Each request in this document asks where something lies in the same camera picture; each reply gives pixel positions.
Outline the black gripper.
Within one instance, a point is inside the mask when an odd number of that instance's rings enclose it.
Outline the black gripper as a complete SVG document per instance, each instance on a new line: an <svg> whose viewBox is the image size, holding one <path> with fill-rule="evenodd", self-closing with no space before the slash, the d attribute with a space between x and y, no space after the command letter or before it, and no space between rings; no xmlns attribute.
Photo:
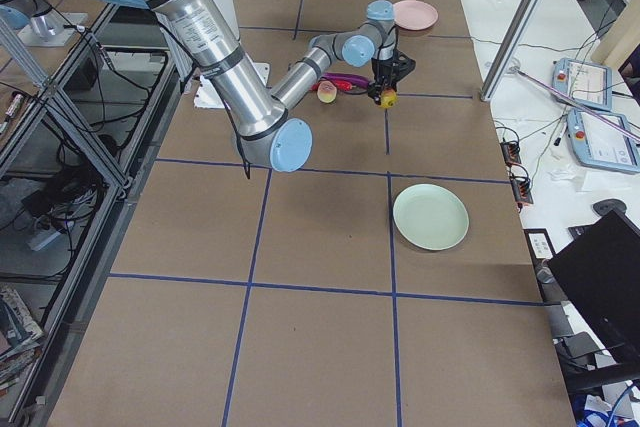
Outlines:
<svg viewBox="0 0 640 427"><path fill-rule="evenodd" d="M394 89L396 86L391 83L393 59L376 59L371 60L373 78L370 85L367 87L367 95L374 101L375 104L381 103L382 91L385 89Z"/></svg>

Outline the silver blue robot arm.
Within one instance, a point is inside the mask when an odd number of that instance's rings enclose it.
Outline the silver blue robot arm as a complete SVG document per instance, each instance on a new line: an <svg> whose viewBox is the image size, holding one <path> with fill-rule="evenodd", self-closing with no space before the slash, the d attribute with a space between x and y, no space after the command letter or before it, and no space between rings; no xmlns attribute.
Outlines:
<svg viewBox="0 0 640 427"><path fill-rule="evenodd" d="M103 1L166 16L179 45L220 96L245 168L259 165L292 172L305 164L312 132L291 111L334 62L354 67L370 64L374 79L367 93L376 104L394 94L404 76L394 10L386 0L369 4L367 18L358 29L313 38L309 51L271 88L262 83L214 0Z"/></svg>
<svg viewBox="0 0 640 427"><path fill-rule="evenodd" d="M87 13L59 13L49 0L1 0L1 19L31 47L61 47Z"/></svg>

